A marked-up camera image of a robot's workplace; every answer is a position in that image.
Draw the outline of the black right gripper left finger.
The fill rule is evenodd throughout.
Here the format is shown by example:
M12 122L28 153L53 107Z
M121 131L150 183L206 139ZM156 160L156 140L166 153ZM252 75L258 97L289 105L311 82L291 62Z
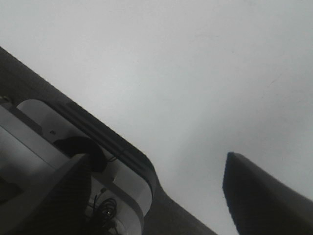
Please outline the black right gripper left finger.
M90 194L89 156L75 156L7 202L7 234L80 235Z

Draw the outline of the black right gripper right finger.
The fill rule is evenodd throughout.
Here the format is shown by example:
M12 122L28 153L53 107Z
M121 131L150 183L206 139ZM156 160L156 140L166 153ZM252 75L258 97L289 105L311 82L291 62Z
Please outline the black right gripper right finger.
M240 235L313 233L312 200L284 185L241 154L227 154L222 189Z

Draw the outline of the dark robot base platform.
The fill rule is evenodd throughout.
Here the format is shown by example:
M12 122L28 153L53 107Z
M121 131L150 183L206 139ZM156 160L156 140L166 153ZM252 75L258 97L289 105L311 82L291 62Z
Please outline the dark robot base platform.
M152 206L145 215L145 235L214 234L164 192L151 161L140 150L4 49L0 50L0 93L11 97L14 104L31 98L47 102L66 117L74 119L76 124L90 127L96 139L103 137L101 142L110 150L122 148L124 154L119 157L121 160L148 170L149 176L144 178L151 179L155 189Z

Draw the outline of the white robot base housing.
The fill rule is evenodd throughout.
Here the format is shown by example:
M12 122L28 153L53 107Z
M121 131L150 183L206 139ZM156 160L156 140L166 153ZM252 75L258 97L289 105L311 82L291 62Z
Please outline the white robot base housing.
M7 235L7 202L46 180L70 159L88 155L91 194L81 235L140 235L152 200L149 171L121 160L90 127L78 125L47 102L15 106L0 100L0 232Z

